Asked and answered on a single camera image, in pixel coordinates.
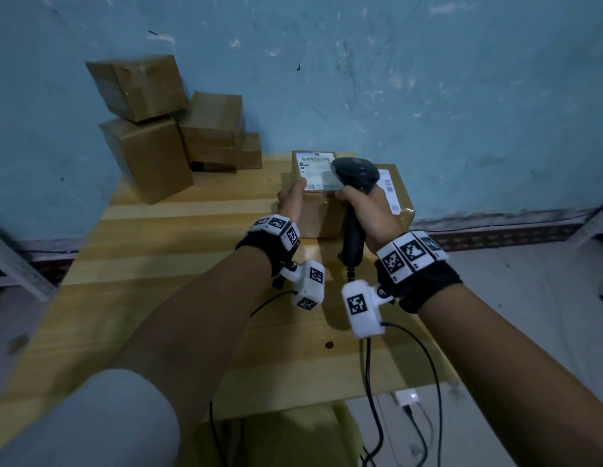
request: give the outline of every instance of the table top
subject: table top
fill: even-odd
[[[275,210],[290,168],[290,155],[275,154],[260,170],[198,172],[194,186],[155,205],[121,182],[0,398],[0,447],[100,370],[159,303],[230,254],[256,219]],[[340,247],[302,240],[295,260],[326,266],[323,305],[305,312],[282,297],[250,320],[213,400],[217,419],[364,395],[362,341],[352,335],[340,293]],[[375,282],[374,260],[365,250],[356,277]],[[422,339],[441,381],[456,378],[416,316],[396,305],[384,305],[382,314]],[[372,348],[373,392],[433,383],[423,351],[402,331],[388,328]]]

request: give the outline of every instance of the cardboard box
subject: cardboard box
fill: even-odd
[[[216,162],[191,163],[192,170],[200,172],[234,172],[235,170],[262,169],[262,147],[258,133],[245,133],[245,140],[240,149],[228,149],[236,155],[236,165],[225,165]]]
[[[122,174],[150,205],[193,185],[181,135],[171,118],[140,125],[114,119],[98,125]]]
[[[303,192],[301,218],[297,223],[302,238],[334,238],[341,235],[346,207],[334,194],[342,188],[342,184],[328,172],[329,164],[335,158],[334,152],[293,151],[291,181],[294,182],[302,175],[308,180],[308,186]],[[323,165],[320,180],[317,173],[308,169],[308,164],[312,162]],[[393,213],[399,216],[403,227],[409,227],[414,219],[414,207],[396,165],[376,165],[380,170],[378,185],[386,192]]]
[[[188,107],[173,55],[85,62],[109,111],[135,123]]]
[[[234,149],[245,137],[243,97],[197,91],[178,126],[189,162],[236,167]]]

